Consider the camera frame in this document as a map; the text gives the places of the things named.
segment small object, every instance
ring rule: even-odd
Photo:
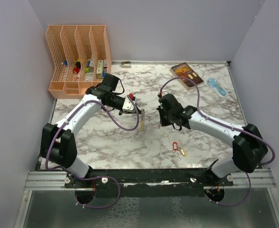
[[[190,181],[191,181],[192,183],[195,183],[195,182],[196,182],[196,178],[195,178],[195,177],[190,177]]]
[[[178,147],[179,152],[182,154],[182,156],[187,156],[187,152],[182,148],[182,147]]]
[[[108,179],[107,179],[106,177],[103,177],[103,178],[101,179],[101,182],[104,183],[104,184],[106,184],[107,181],[108,181]]]
[[[181,160],[176,152],[178,149],[177,142],[173,142],[172,146],[173,146],[173,154],[178,158],[178,160]]]
[[[64,179],[64,183],[65,183],[65,184],[69,184],[70,182],[71,182],[70,178],[65,177],[65,179]]]
[[[173,142],[172,146],[174,151],[178,150],[177,142]]]
[[[102,79],[102,75],[103,75],[103,60],[98,60],[96,74],[97,74],[97,78],[98,79]]]
[[[227,91],[221,86],[220,82],[215,78],[211,77],[206,81],[207,86],[216,93],[217,96],[220,98],[227,98],[228,93]]]
[[[94,76],[94,74],[93,74],[93,72],[90,72],[90,73],[88,73],[88,74],[86,74],[86,78],[85,78],[85,82],[91,82],[91,81],[93,81],[93,76]]]
[[[80,69],[81,68],[81,63],[80,62],[76,62],[76,66]]]
[[[144,109],[141,110],[140,114],[140,132],[144,132]]]
[[[129,97],[131,98],[131,100],[134,100],[134,95],[133,94],[129,94]]]
[[[131,68],[131,62],[130,61],[123,61],[120,63],[120,66],[122,68]]]
[[[74,72],[74,74],[78,74],[78,73],[79,73],[79,68],[78,68],[78,67],[75,67],[75,68],[73,69],[73,72]]]
[[[233,177],[232,177],[231,175],[228,175],[228,176],[227,176],[227,180],[230,181],[230,182],[232,182],[232,181],[233,181]]]
[[[106,59],[103,60],[103,68],[107,69],[107,60]]]
[[[90,72],[94,72],[94,59],[91,59],[89,67],[90,67]]]

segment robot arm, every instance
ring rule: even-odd
[[[215,124],[208,119],[208,115],[205,114],[207,118],[203,117],[197,111],[196,107],[187,106],[183,108],[172,94],[162,96],[159,99],[159,103],[160,106],[158,106],[157,110],[159,111],[162,126],[173,125],[175,128],[175,124],[179,126],[179,130],[185,127],[187,129],[202,131],[218,138],[233,148],[232,157],[216,160],[208,168],[207,171],[210,173],[210,178],[215,181],[232,172],[241,170],[253,172],[268,151],[266,145],[260,141],[245,133],[233,130],[234,128],[243,129],[261,138],[257,127],[252,124],[248,124],[247,126],[232,125],[212,117],[213,120],[217,120],[224,125],[229,125],[232,129]]]
[[[113,93],[119,80],[118,77],[106,74],[102,83],[98,87],[90,87],[80,103],[66,117],[56,124],[47,123],[42,130],[40,155],[46,158],[56,132],[65,124],[52,147],[49,160],[72,174],[81,178],[85,177],[90,166],[77,157],[75,137],[83,125],[101,110],[100,103],[119,110],[120,114],[133,114],[136,112],[135,109],[140,113],[140,110],[134,107],[128,98],[122,98]]]

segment white wall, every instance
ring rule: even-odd
[[[277,152],[270,167],[279,188],[279,0],[264,3],[232,60],[231,73],[248,121]]]
[[[29,0],[49,24],[106,24],[114,60],[232,60],[263,0]]]
[[[52,98],[45,30],[27,0],[0,1],[0,228],[13,227]]]

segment book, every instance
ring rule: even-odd
[[[177,77],[185,77],[191,79],[195,84],[200,84],[204,82],[198,75],[197,73],[186,63],[181,63],[176,66],[171,67],[170,71],[172,74],[176,75]],[[190,90],[191,88],[194,87],[194,85],[185,79],[179,80],[183,86],[187,89]]]

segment white marble table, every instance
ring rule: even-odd
[[[207,85],[201,85],[201,110],[211,116],[230,123],[244,125],[241,109],[231,82],[226,64],[189,64],[194,71],[206,81],[210,77],[218,79],[228,91],[229,98],[219,98]],[[145,109],[145,132],[140,128],[132,132],[119,129],[100,111],[93,116],[80,130],[76,137],[78,155],[81,160],[95,169],[156,169],[156,168],[200,168],[208,167],[214,160],[232,154],[232,149],[205,133],[182,129],[180,132],[171,126],[158,128],[159,114],[156,110],[157,94],[160,87],[173,75],[169,69],[172,65],[132,65],[132,68],[112,66],[112,74],[121,78],[126,96],[133,93],[138,107]],[[196,106],[196,90],[186,91],[182,84],[175,80],[164,93],[174,94],[183,105]],[[79,100],[57,100],[52,123],[67,115]],[[135,125],[136,115],[118,115],[111,112],[116,120],[125,127]],[[172,143],[187,151],[183,157],[173,155]]]

